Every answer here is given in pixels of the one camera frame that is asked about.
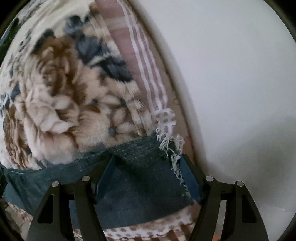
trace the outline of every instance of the wall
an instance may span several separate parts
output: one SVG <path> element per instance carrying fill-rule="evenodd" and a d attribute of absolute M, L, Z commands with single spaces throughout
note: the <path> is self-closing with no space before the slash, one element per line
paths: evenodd
<path fill-rule="evenodd" d="M 199 164 L 242 180 L 270 240 L 296 212 L 296 43 L 263 0 L 130 0 L 160 47 Z"/>

